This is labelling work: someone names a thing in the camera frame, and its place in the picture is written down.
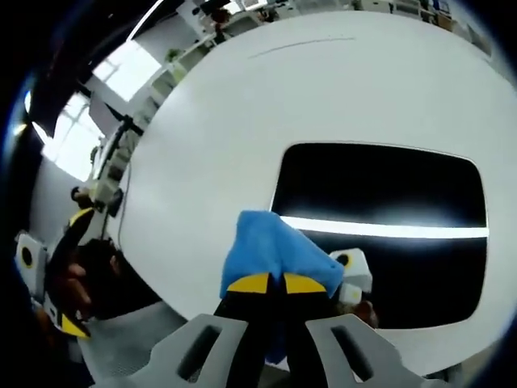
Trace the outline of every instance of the wall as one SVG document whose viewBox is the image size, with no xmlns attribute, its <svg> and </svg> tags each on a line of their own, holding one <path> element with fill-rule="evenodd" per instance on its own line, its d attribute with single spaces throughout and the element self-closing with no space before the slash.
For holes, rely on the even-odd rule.
<svg viewBox="0 0 517 388">
<path fill-rule="evenodd" d="M 170 49 L 188 49 L 199 37 L 180 16 L 175 16 L 137 37 L 136 41 L 154 59 L 165 64 Z"/>
<path fill-rule="evenodd" d="M 175 16 L 138 36 L 136 42 L 156 61 L 165 65 L 165 56 L 170 49 L 188 49 L 197 39 L 195 31 L 181 17 Z M 132 116 L 149 96 L 144 86 L 130 101 L 125 101 L 95 76 L 88 80 L 86 87 L 122 115 Z"/>
<path fill-rule="evenodd" d="M 50 243 L 77 211 L 70 191 L 82 182 L 43 157 L 36 178 L 31 203 L 31 234 Z"/>
<path fill-rule="evenodd" d="M 176 10 L 178 15 L 183 18 L 183 20 L 193 29 L 196 35 L 201 39 L 204 36 L 204 27 L 200 24 L 200 16 L 204 15 L 204 13 L 199 13 L 198 15 L 193 15 L 192 12 L 198 5 L 195 4 L 192 0 L 186 0 L 182 5 L 178 7 Z"/>
<path fill-rule="evenodd" d="M 121 115 L 128 113 L 128 102 L 124 101 L 122 97 L 110 89 L 104 82 L 94 75 L 88 80 L 85 85 L 90 91 L 94 92 L 100 97 L 102 101 L 110 105 Z"/>
<path fill-rule="evenodd" d="M 492 39 L 488 29 L 483 23 L 458 1 L 450 1 L 449 8 L 454 20 L 461 25 L 468 24 L 478 35 L 485 37 L 485 39 L 489 41 L 491 47 L 490 64 L 504 78 L 510 81 L 512 85 L 517 85 L 514 72 L 506 59 L 506 54 L 499 48 L 498 43 Z"/>
</svg>

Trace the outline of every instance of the white table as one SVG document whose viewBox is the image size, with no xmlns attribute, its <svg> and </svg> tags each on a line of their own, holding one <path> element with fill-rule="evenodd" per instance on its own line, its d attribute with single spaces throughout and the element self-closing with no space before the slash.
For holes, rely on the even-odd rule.
<svg viewBox="0 0 517 388">
<path fill-rule="evenodd" d="M 479 307 L 462 323 L 379 330 L 409 369 L 435 372 L 486 348 L 514 313 L 516 123 L 510 83 L 450 32 L 367 12 L 272 23 L 214 49 L 154 117 L 132 157 L 122 248 L 190 319 L 217 307 L 237 216 L 269 209 L 290 145 L 366 141 L 469 158 L 490 223 Z"/>
</svg>

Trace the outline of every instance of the blue towel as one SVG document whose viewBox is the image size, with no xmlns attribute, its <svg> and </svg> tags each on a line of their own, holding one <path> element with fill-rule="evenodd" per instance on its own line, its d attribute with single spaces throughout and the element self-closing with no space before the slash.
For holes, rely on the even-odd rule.
<svg viewBox="0 0 517 388">
<path fill-rule="evenodd" d="M 283 273 L 307 276 L 323 285 L 332 297 L 343 281 L 343 266 L 306 238 L 299 230 L 271 212 L 243 211 L 237 235 L 226 257 L 221 298 L 234 281 L 244 276 L 269 272 L 278 282 Z M 278 363 L 285 357 L 279 339 L 267 359 Z"/>
</svg>

